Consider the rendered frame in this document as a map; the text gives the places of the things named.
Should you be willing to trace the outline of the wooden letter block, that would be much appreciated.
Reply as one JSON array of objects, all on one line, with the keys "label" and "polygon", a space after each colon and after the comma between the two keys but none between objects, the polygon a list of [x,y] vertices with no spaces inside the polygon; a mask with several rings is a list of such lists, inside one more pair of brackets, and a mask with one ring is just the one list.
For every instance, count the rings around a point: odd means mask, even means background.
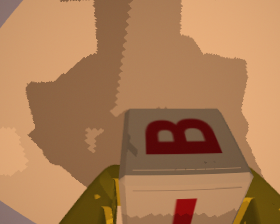
[{"label": "wooden letter block", "polygon": [[233,224],[253,174],[218,109],[129,109],[122,224]]}]

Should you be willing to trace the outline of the tan flat mat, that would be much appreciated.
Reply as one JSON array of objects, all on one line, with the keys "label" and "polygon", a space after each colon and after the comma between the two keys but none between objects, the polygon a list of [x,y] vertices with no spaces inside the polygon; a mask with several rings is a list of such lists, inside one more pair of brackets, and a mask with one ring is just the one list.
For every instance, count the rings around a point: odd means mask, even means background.
[{"label": "tan flat mat", "polygon": [[280,0],[23,0],[0,28],[0,201],[59,224],[129,109],[218,109],[280,194]]}]

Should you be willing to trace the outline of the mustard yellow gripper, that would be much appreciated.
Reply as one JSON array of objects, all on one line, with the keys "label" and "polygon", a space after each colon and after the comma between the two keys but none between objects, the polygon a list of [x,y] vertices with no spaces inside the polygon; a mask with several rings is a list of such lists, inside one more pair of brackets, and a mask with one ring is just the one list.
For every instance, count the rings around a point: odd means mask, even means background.
[{"label": "mustard yellow gripper", "polygon": [[[120,165],[111,165],[104,169],[59,224],[116,224],[119,168]],[[280,194],[250,170],[254,177],[233,224],[280,224]]]}]

